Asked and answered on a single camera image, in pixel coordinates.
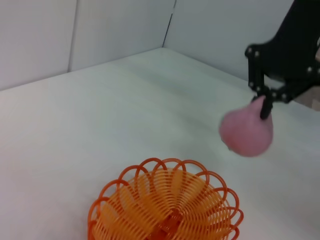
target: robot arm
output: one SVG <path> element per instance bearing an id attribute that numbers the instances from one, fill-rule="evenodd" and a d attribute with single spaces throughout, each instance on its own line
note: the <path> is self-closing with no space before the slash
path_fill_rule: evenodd
<path id="1" fill-rule="evenodd" d="M 269 116 L 274 102 L 287 104 L 320 86 L 319 40 L 320 0 L 294 0 L 272 40 L 247 47 L 248 85 L 257 97 L 265 96 L 261 119 Z M 284 82 L 284 86 L 270 89 L 264 83 L 265 75 Z"/>

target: white wall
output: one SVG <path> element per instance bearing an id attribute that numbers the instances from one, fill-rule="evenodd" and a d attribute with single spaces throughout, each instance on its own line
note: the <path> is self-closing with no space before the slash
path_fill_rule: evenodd
<path id="1" fill-rule="evenodd" d="M 293 0 L 177 0 L 165 47 L 248 79 L 245 49 L 271 39 Z"/>
<path id="2" fill-rule="evenodd" d="M 174 0 L 78 0 L 70 70 L 162 46 Z"/>
<path id="3" fill-rule="evenodd" d="M 66 73 L 76 0 L 0 1 L 0 90 Z"/>

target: pink plush toy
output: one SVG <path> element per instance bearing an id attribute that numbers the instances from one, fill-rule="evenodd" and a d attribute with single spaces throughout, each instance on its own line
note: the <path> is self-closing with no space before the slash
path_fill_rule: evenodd
<path id="1" fill-rule="evenodd" d="M 221 122 L 219 133 L 222 141 L 241 156 L 258 156 L 272 143 L 272 116 L 270 114 L 265 120 L 260 118 L 264 99 L 264 96 L 259 97 L 248 106 L 227 113 Z"/>

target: white tabletop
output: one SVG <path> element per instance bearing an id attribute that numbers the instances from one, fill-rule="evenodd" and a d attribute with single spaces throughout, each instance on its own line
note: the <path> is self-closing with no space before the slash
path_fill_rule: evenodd
<path id="1" fill-rule="evenodd" d="M 240 240 L 319 239 L 320 114 L 272 111 L 274 142 L 243 158 L 221 142 L 247 83 L 160 48 L 0 93 L 0 233 L 85 240 L 102 187 L 144 159 L 194 159 L 240 199 Z"/>

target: orange basket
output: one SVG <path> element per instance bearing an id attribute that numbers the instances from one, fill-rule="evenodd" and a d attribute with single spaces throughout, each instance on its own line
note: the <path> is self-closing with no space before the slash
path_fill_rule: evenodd
<path id="1" fill-rule="evenodd" d="M 152 171 L 144 167 L 150 162 L 156 164 Z M 168 163 L 176 165 L 169 168 Z M 199 167 L 201 172 L 187 172 L 187 164 Z M 135 175 L 125 181 L 123 178 L 130 170 L 136 170 Z M 221 186 L 213 187 L 211 180 L 218 180 Z M 114 185 L 114 193 L 105 196 Z M 235 240 L 243 219 L 237 194 L 215 172 L 194 160 L 149 158 L 140 165 L 127 167 L 118 179 L 102 189 L 88 213 L 87 237 L 88 240 Z"/>

